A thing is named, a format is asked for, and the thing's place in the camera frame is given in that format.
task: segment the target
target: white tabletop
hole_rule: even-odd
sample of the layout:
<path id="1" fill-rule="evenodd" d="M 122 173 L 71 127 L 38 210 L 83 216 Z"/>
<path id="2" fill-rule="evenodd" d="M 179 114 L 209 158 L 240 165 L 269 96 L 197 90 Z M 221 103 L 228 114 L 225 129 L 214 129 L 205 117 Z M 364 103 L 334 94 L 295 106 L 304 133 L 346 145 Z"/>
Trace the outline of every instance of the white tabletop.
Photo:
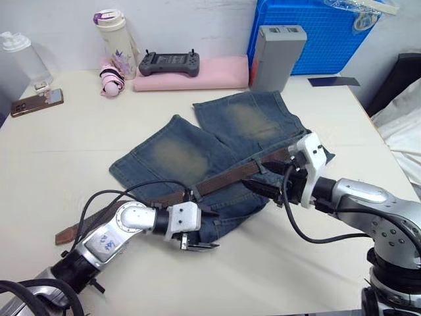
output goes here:
<path id="1" fill-rule="evenodd" d="M 64 72 L 64 104 L 18 118 L 0 129 L 0 279 L 26 280 L 56 263 L 69 245 L 54 235 L 78 221 L 87 198 L 121 189 L 108 167 L 164 126 L 173 114 L 197 124 L 192 103 L 240 90 L 133 92 L 99 95 L 96 72 Z M 25 95 L 32 94 L 28 89 Z M 336 158 L 326 176 L 379 185 L 417 200 L 407 178 L 346 86 L 313 88 L 290 78 L 282 97 Z M 93 203 L 91 212 L 112 197 Z M 312 209 L 293 208 L 313 238 L 354 232 Z M 207 253 L 178 250 L 161 236 L 138 236 L 98 277 L 100 295 L 81 295 L 93 315 L 281 315 L 354 309 L 370 264 L 366 238 L 308 244 L 282 209 L 269 203 Z M 8 296 L 0 296 L 0 306 Z"/>

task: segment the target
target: denim shorts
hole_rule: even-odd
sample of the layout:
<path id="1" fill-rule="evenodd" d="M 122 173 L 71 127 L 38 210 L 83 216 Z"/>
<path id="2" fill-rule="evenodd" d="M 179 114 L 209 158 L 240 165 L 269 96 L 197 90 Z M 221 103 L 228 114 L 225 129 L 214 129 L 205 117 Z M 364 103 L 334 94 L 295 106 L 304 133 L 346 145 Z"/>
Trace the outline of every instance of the denim shorts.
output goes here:
<path id="1" fill-rule="evenodd" d="M 193 188 L 201 205 L 219 216 L 202 217 L 199 232 L 190 232 L 191 242 L 213 242 L 235 229 L 268 202 L 237 182 L 217 192 L 200 196 L 195 185 L 256 161 L 260 173 L 253 176 L 280 184 L 282 176 L 266 170 L 260 157 L 286 147 L 308 131 L 285 106 L 279 92 L 244 92 L 214 101 L 194 104 L 201 128 L 179 115 L 110 167 L 111 174 L 126 188 L 150 180 L 175 179 Z M 154 184 L 134 190 L 140 199 L 157 199 L 180 191 L 175 184 Z"/>

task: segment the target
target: white bottle cap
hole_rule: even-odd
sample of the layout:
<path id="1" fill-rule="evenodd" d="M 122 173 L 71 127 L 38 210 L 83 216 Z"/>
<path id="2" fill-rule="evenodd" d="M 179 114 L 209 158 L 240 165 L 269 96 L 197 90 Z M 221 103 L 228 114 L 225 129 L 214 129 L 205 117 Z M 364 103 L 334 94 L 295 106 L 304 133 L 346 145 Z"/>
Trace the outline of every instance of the white bottle cap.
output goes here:
<path id="1" fill-rule="evenodd" d="M 10 32 L 4 32 L 0 34 L 0 37 L 5 39 L 3 49 L 10 53 L 21 51 L 31 46 L 31 40 L 21 33 L 11 34 Z"/>
<path id="2" fill-rule="evenodd" d="M 118 30 L 126 25 L 126 19 L 120 10 L 107 9 L 93 15 L 93 22 L 104 32 Z"/>

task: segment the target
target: gray box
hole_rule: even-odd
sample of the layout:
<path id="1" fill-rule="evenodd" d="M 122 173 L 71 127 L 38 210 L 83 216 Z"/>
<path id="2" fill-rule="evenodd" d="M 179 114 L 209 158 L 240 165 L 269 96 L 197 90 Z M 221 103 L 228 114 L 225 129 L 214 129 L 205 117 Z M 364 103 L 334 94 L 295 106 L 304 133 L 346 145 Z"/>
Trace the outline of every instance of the gray box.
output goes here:
<path id="1" fill-rule="evenodd" d="M 250 90 L 282 91 L 307 34 L 300 25 L 262 25 L 250 73 Z"/>

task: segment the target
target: plastic bottle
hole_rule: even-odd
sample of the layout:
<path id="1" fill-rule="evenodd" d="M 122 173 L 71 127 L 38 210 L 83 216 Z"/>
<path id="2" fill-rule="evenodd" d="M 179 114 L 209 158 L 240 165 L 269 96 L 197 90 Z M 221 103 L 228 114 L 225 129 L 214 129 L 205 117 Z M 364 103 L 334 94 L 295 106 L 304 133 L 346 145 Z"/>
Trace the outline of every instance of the plastic bottle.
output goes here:
<path id="1" fill-rule="evenodd" d="M 31 80 L 35 90 L 48 87 L 53 81 L 53 77 L 31 45 L 30 39 L 21 33 L 11 34 L 10 32 L 4 32 L 0 34 L 0 37 L 5 40 L 3 50 L 13 54 L 19 67 Z"/>
<path id="2" fill-rule="evenodd" d="M 124 15 L 116 9 L 102 10 L 94 14 L 93 22 L 106 43 L 114 65 L 126 80 L 136 76 L 136 45 L 126 29 Z"/>

